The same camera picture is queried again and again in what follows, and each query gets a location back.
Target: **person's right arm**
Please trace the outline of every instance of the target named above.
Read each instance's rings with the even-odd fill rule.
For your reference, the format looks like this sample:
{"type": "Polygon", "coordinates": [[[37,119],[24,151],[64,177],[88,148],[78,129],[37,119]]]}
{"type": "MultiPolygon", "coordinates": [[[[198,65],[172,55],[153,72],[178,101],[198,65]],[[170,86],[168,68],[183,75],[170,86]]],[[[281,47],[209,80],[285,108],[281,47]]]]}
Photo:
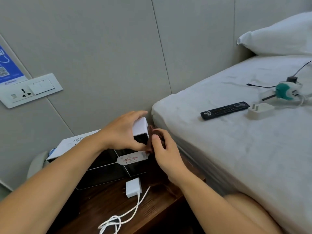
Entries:
{"type": "Polygon", "coordinates": [[[155,157],[169,180],[183,192],[189,206],[205,233],[265,234],[266,232],[244,216],[184,165],[176,143],[166,130],[160,130],[166,141],[162,147],[157,135],[152,136],[155,157]]]}

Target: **hand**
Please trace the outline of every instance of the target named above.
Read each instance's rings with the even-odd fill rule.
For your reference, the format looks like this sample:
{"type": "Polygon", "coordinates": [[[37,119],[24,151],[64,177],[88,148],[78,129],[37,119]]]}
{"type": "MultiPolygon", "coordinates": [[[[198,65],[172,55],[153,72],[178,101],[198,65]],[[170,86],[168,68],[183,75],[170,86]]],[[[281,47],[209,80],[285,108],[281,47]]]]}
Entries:
{"type": "Polygon", "coordinates": [[[135,141],[132,133],[133,123],[147,111],[132,111],[120,116],[94,135],[105,149],[132,149],[135,151],[145,150],[145,144],[135,141]]]}
{"type": "Polygon", "coordinates": [[[167,174],[169,180],[179,186],[181,178],[190,171],[182,161],[180,152],[176,143],[166,130],[159,130],[163,133],[166,142],[166,149],[163,148],[158,135],[152,135],[152,144],[155,152],[155,158],[160,168],[167,174]]]}

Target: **white switch panel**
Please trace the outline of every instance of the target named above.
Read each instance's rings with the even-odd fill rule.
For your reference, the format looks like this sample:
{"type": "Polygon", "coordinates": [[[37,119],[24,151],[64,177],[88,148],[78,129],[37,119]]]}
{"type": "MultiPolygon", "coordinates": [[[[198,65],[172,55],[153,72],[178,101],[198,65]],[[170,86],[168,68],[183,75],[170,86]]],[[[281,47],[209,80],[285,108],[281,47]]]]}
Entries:
{"type": "Polygon", "coordinates": [[[50,73],[15,85],[3,86],[0,89],[0,100],[7,108],[13,108],[61,90],[62,86],[50,73]]]}

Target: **person's left arm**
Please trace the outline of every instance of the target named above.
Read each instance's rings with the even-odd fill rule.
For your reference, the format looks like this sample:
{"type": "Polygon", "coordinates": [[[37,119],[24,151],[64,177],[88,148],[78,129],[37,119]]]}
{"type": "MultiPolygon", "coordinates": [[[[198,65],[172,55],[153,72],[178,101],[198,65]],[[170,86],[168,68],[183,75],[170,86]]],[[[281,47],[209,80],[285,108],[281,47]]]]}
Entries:
{"type": "Polygon", "coordinates": [[[36,173],[0,202],[0,233],[46,233],[76,185],[105,149],[144,150],[132,126],[146,111],[129,112],[36,173]]]}

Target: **person's left hand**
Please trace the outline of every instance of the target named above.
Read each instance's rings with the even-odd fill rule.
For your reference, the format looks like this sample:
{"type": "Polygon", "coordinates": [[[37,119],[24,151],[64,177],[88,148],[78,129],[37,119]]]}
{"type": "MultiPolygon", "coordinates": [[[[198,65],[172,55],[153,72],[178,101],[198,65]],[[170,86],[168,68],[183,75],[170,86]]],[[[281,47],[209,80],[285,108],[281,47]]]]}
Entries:
{"type": "Polygon", "coordinates": [[[145,116],[147,111],[132,111],[116,118],[94,135],[100,141],[103,149],[145,150],[145,144],[135,141],[132,133],[133,123],[145,116]]]}

